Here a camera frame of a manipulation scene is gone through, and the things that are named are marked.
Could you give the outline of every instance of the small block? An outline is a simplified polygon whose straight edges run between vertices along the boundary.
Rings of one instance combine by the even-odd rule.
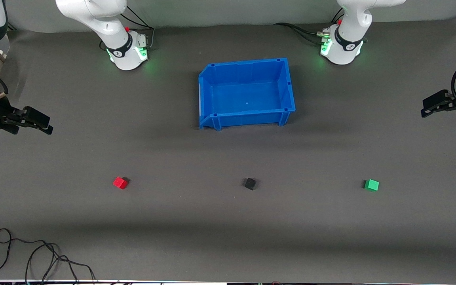
[[[128,182],[121,177],[117,177],[116,180],[114,180],[114,186],[119,189],[124,189],[128,186]]]
[[[252,178],[248,178],[246,180],[246,184],[244,185],[244,187],[246,187],[247,189],[250,189],[250,190],[254,190],[256,185],[257,185],[256,180],[254,180]]]
[[[365,182],[365,189],[369,191],[377,191],[380,183],[376,180],[369,179]]]

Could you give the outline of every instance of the red cube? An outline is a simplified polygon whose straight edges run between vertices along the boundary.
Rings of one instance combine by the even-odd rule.
[[[123,178],[117,177],[116,180],[114,180],[114,186],[119,189],[124,189],[126,186],[128,186],[128,182]]]

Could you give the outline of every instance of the green cube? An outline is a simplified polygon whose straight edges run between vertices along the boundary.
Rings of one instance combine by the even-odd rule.
[[[380,186],[380,183],[376,180],[369,179],[365,182],[365,189],[369,191],[377,191]]]

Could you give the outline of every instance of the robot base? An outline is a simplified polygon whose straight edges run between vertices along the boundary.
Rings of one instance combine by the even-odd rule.
[[[133,38],[130,49],[123,57],[115,57],[110,54],[110,60],[119,67],[120,70],[134,70],[148,58],[147,39],[144,34],[136,31],[129,31],[128,34]]]
[[[335,30],[337,30],[338,27],[338,24],[334,24],[328,28],[323,29],[323,32],[329,32],[331,35],[334,35]],[[357,55],[360,54],[360,48],[362,45],[363,41],[360,43],[360,45],[358,45],[358,47],[355,47],[353,50],[345,51],[342,45],[337,43],[335,37],[331,37],[323,43],[320,54],[328,58],[328,60],[330,60],[332,63],[335,63],[337,65],[347,65],[348,63],[351,63]]]

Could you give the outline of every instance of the white robot link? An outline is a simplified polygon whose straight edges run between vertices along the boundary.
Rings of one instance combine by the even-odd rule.
[[[342,23],[323,29],[321,55],[337,65],[347,65],[360,54],[363,37],[372,23],[369,9],[392,7],[406,0],[337,0],[344,9]]]
[[[119,69],[133,70],[147,60],[147,38],[136,31],[127,31],[115,18],[125,11],[126,3],[126,0],[56,0],[63,15],[98,34]]]

